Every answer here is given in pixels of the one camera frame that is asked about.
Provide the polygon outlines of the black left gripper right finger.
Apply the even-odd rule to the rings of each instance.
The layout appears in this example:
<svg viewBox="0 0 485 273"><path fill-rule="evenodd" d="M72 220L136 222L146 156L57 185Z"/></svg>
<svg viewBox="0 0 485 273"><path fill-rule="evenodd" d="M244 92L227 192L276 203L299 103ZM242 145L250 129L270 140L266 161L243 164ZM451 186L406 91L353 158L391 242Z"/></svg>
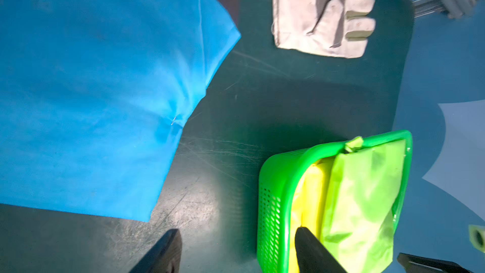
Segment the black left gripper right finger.
<svg viewBox="0 0 485 273"><path fill-rule="evenodd" d="M301 273L346 273L332 254L306 227L300 227L295 235L295 248Z"/></svg>

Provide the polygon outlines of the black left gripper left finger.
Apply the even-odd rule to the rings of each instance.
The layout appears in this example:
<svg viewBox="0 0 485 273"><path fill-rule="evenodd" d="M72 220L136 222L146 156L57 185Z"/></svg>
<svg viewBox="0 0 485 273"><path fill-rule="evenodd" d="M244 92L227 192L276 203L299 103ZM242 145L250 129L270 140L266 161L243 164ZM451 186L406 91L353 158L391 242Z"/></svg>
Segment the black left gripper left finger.
<svg viewBox="0 0 485 273"><path fill-rule="evenodd" d="M130 273L178 273L183 242L178 229L168 230L163 237L130 270Z"/></svg>

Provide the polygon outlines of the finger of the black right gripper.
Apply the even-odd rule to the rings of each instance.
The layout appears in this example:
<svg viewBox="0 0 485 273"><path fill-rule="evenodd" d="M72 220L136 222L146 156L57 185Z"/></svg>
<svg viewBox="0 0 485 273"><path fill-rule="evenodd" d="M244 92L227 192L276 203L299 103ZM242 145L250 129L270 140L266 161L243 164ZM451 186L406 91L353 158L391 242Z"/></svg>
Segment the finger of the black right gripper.
<svg viewBox="0 0 485 273"><path fill-rule="evenodd" d="M416 255L400 253L397 261L406 273L472 273L472 271L463 268L455 262L430 259Z"/></svg>

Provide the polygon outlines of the large yellow raincoat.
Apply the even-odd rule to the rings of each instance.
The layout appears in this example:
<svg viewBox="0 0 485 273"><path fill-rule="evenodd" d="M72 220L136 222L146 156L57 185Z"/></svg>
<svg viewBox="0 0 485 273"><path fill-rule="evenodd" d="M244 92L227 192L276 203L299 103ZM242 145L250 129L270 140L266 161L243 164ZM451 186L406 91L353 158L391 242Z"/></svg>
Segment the large yellow raincoat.
<svg viewBox="0 0 485 273"><path fill-rule="evenodd" d="M308 228L317 239L322 232L328 183L335 158L313 163L302 175L294 192L290 211L289 272L299 272L295 235L299 227Z"/></svg>

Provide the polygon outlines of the lime green raincoat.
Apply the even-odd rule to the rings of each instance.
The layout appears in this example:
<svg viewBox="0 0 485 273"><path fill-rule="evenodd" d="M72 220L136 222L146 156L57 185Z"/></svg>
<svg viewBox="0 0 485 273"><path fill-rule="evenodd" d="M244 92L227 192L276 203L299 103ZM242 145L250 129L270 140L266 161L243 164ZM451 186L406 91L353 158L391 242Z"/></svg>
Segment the lime green raincoat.
<svg viewBox="0 0 485 273"><path fill-rule="evenodd" d="M383 272L392 262L392 206L402 182L405 140L346 144L330 173L320 241L347 272Z"/></svg>

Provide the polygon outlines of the green plastic basket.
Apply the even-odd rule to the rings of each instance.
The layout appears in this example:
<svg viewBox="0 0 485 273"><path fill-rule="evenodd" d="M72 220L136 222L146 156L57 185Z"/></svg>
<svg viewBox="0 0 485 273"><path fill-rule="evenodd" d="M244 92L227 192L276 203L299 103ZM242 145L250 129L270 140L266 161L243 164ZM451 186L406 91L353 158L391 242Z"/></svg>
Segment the green plastic basket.
<svg viewBox="0 0 485 273"><path fill-rule="evenodd" d="M397 130L363 138L361 150L394 141L405 141L402 180L392 204L397 230L409 182L413 156L410 131ZM257 260L263 272L288 272L290 255L290 210L302 175L320 159L335 157L350 141L319 144L311 148L276 154L267 159L259 175Z"/></svg>

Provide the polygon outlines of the blue raincoat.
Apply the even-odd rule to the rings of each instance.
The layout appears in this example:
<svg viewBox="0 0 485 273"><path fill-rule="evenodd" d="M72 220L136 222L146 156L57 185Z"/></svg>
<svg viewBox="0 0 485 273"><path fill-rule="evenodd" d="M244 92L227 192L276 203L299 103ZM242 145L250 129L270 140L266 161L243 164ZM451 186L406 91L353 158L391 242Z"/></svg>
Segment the blue raincoat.
<svg viewBox="0 0 485 273"><path fill-rule="evenodd" d="M1 0L1 203L149 221L240 37L217 0Z"/></svg>

